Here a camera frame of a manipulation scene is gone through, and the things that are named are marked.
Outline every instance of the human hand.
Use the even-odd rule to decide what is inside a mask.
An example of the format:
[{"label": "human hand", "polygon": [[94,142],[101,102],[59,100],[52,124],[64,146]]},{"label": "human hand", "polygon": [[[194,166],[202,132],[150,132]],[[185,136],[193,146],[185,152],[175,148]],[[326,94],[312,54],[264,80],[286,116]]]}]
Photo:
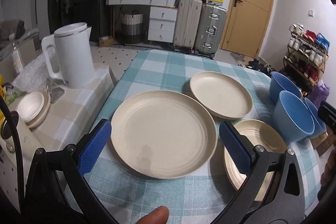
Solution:
[{"label": "human hand", "polygon": [[321,186],[326,186],[331,180],[335,177],[335,169],[336,169],[336,154],[335,150],[333,150],[328,158],[328,161],[324,168],[324,173],[321,176]]},{"label": "human hand", "polygon": [[141,218],[136,224],[166,224],[169,217],[169,210],[165,206],[157,207],[148,215]]}]

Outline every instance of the white electric kettle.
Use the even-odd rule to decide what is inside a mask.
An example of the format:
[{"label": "white electric kettle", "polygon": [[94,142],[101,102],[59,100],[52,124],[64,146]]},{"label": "white electric kettle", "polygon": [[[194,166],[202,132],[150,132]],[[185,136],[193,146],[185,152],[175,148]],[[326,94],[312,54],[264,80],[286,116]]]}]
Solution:
[{"label": "white electric kettle", "polygon": [[[49,75],[68,83],[71,89],[80,89],[95,78],[90,50],[91,27],[85,22],[66,25],[42,39],[42,50]],[[54,46],[60,70],[54,72],[47,48]]]}]

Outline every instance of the blue bowl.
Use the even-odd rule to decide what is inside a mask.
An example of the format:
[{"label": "blue bowl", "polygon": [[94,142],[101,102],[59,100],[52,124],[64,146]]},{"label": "blue bowl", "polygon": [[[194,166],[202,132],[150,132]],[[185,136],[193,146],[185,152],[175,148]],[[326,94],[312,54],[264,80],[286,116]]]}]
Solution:
[{"label": "blue bowl", "polygon": [[310,137],[315,130],[313,118],[303,101],[286,90],[280,92],[273,126],[286,144]]},{"label": "blue bowl", "polygon": [[304,99],[304,103],[306,104],[308,110],[310,111],[311,116],[313,117],[315,126],[314,133],[310,136],[310,138],[315,138],[327,131],[326,124],[318,117],[317,115],[318,109],[308,98]]},{"label": "blue bowl", "polygon": [[302,98],[301,91],[298,87],[290,81],[285,75],[276,71],[271,73],[271,84],[269,87],[269,95],[273,103],[277,103],[279,99],[279,93],[283,90],[287,90],[293,93],[296,97]]}]

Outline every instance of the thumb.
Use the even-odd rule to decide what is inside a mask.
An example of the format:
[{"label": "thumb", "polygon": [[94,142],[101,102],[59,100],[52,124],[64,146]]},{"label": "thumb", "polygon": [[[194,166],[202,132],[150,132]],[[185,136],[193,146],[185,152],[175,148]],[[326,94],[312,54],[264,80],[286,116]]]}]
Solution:
[{"label": "thumb", "polygon": [[168,217],[168,208],[165,206],[160,206],[148,215],[141,218],[136,224],[166,224]]}]

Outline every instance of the plate rim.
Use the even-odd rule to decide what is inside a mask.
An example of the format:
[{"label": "plate rim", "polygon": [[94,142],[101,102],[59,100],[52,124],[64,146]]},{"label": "plate rim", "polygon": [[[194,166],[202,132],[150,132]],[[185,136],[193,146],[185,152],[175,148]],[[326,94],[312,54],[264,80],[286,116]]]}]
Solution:
[{"label": "plate rim", "polygon": [[36,111],[33,115],[29,116],[29,117],[28,117],[27,119],[25,119],[25,120],[22,119],[24,123],[26,123],[26,122],[30,122],[31,120],[33,120],[33,119],[40,113],[41,109],[42,109],[43,106],[44,106],[44,101],[45,101],[45,99],[44,99],[44,95],[42,94],[42,92],[34,90],[34,91],[32,91],[31,93],[28,93],[28,94],[26,94],[25,96],[23,96],[23,98],[21,99],[21,101],[19,102],[19,104],[18,104],[17,107],[16,107],[16,111],[18,110],[18,108],[19,108],[20,104],[22,103],[22,101],[24,100],[24,98],[25,98],[26,96],[29,96],[29,95],[33,94],[33,93],[37,93],[37,94],[40,95],[40,97],[42,98],[42,100],[41,100],[41,101],[42,101],[42,104],[39,106],[39,108],[37,109],[37,111]]},{"label": "plate rim", "polygon": [[[115,116],[115,113],[117,112],[117,110],[119,109],[119,107],[122,105],[122,104],[124,104],[127,100],[129,100],[129,99],[131,99],[131,98],[133,98],[133,97],[135,97],[135,96],[138,96],[138,95],[140,95],[140,94],[143,94],[143,93],[153,93],[153,92],[155,92],[155,93],[158,93],[158,92],[160,92],[160,93],[162,93],[162,92],[169,92],[169,93],[177,93],[177,94],[179,94],[179,95],[183,95],[183,96],[185,96],[185,97],[187,97],[187,98],[189,98],[189,99],[191,99],[191,100],[193,100],[193,101],[195,101],[199,106],[201,106],[208,114],[209,114],[209,116],[208,117],[210,117],[210,119],[211,119],[211,125],[213,125],[213,128],[214,128],[214,133],[215,133],[215,143],[214,143],[214,148],[212,149],[212,152],[211,152],[211,154],[210,154],[210,156],[209,156],[209,158],[200,166],[200,167],[198,167],[197,169],[195,169],[195,170],[193,170],[193,171],[191,171],[191,172],[189,172],[189,173],[186,173],[186,174],[184,174],[184,175],[181,175],[181,176],[170,176],[170,177],[165,177],[165,176],[161,176],[161,177],[159,177],[159,176],[156,176],[156,177],[154,177],[154,176],[152,176],[152,174],[145,174],[145,173],[143,173],[142,171],[139,171],[139,169],[138,168],[135,168],[134,166],[131,166],[128,162],[126,162],[123,158],[122,158],[122,156],[120,156],[120,154],[118,153],[118,151],[117,151],[117,149],[116,149],[116,147],[114,146],[114,144],[113,144],[113,141],[112,141],[112,131],[113,131],[113,117]],[[111,137],[110,137],[110,139],[111,139],[111,142],[112,142],[112,144],[113,144],[113,147],[114,147],[114,149],[115,149],[115,151],[116,151],[116,153],[118,154],[118,156],[127,164],[127,166],[128,167],[130,167],[130,168],[132,168],[133,170],[135,170],[136,172],[138,172],[138,173],[140,173],[140,174],[142,174],[142,175],[146,175],[146,176],[148,176],[148,177],[151,177],[151,178],[156,178],[156,179],[178,179],[178,178],[182,178],[182,177],[185,177],[186,175],[189,175],[189,174],[191,174],[191,173],[193,173],[193,172],[196,172],[197,170],[199,170],[200,168],[202,168],[212,157],[213,157],[213,155],[214,155],[214,153],[215,153],[215,151],[216,151],[216,148],[217,148],[217,145],[218,145],[218,134],[217,134],[217,127],[216,127],[216,123],[215,123],[215,121],[214,121],[214,119],[213,119],[213,117],[211,116],[211,114],[209,113],[209,111],[200,103],[200,102],[198,102],[197,100],[195,100],[194,98],[192,98],[192,97],[190,97],[190,96],[188,96],[188,95],[185,95],[185,94],[183,94],[183,93],[181,93],[181,92],[177,92],[177,91],[173,91],[173,90],[148,90],[148,91],[145,91],[145,92],[140,92],[140,93],[137,93],[137,94],[135,94],[135,95],[132,95],[131,97],[129,97],[129,98],[127,98],[126,100],[124,100],[119,106],[118,106],[118,108],[115,110],[115,112],[113,113],[113,115],[112,115],[112,117],[111,117],[111,119],[110,119],[110,121],[111,121],[111,125],[112,125],[112,129],[111,129]]]},{"label": "plate rim", "polygon": [[[241,121],[239,121],[238,123],[236,123],[235,125],[237,125],[237,124],[239,124],[239,123],[243,123],[243,122],[248,122],[248,121],[257,121],[257,122],[259,122],[259,123],[261,123],[261,124],[266,124],[267,126],[271,127],[269,124],[267,124],[267,123],[265,123],[265,122],[263,122],[263,121],[257,120],[257,119],[245,119],[245,120],[241,120]],[[234,189],[235,189],[236,191],[238,191],[239,188],[234,184],[234,182],[233,182],[233,180],[232,180],[232,178],[231,178],[231,176],[230,176],[230,174],[229,174],[228,168],[227,168],[226,155],[230,155],[230,154],[228,153],[228,151],[227,151],[227,149],[226,149],[225,146],[223,147],[223,150],[224,150],[224,152],[223,152],[223,161],[224,161],[224,168],[225,168],[226,176],[227,176],[227,178],[229,179],[231,185],[234,187]],[[258,196],[258,194],[256,195],[254,201],[261,202],[263,199],[257,198],[257,196]]]},{"label": "plate rim", "polygon": [[30,120],[29,122],[26,122],[26,126],[29,129],[33,129],[38,127],[46,118],[47,114],[48,114],[48,110],[50,107],[50,103],[51,103],[51,97],[50,94],[44,90],[44,89],[38,89],[38,90],[34,90],[34,91],[38,91],[40,93],[42,93],[43,97],[44,97],[44,104],[41,108],[41,110],[39,111],[39,113],[36,115],[35,118],[33,118],[32,120]]},{"label": "plate rim", "polygon": [[[247,92],[247,94],[249,95],[249,99],[251,100],[251,108],[248,110],[248,112],[246,112],[243,116],[237,116],[237,117],[229,117],[229,116],[225,116],[223,114],[220,114],[220,113],[217,113],[215,111],[213,111],[212,109],[210,109],[209,107],[207,107],[205,104],[203,104],[196,96],[195,92],[193,91],[193,86],[194,86],[194,81],[195,81],[195,77],[196,75],[200,75],[200,74],[203,74],[203,73],[206,73],[206,72],[211,72],[211,73],[215,73],[215,74],[218,74],[218,75],[224,75],[224,77],[228,77],[230,78],[231,80],[233,80],[234,82],[236,82],[237,84],[239,84],[243,89],[244,91]],[[229,75],[226,75],[224,73],[221,73],[221,72],[217,72],[217,71],[211,71],[211,70],[205,70],[205,71],[201,71],[201,72],[198,72],[196,74],[194,74],[191,78],[190,78],[190,82],[189,82],[189,85],[190,85],[190,90],[191,92],[193,93],[194,97],[197,99],[197,101],[199,103],[201,103],[210,113],[212,113],[213,115],[217,116],[217,117],[220,117],[220,118],[223,118],[223,119],[229,119],[229,120],[237,120],[237,119],[241,119],[243,118],[245,115],[247,115],[248,113],[251,112],[252,108],[253,108],[253,100],[252,100],[252,96],[251,94],[249,93],[249,91],[247,90],[246,87],[244,87],[241,83],[239,83],[236,79],[230,77]]]}]

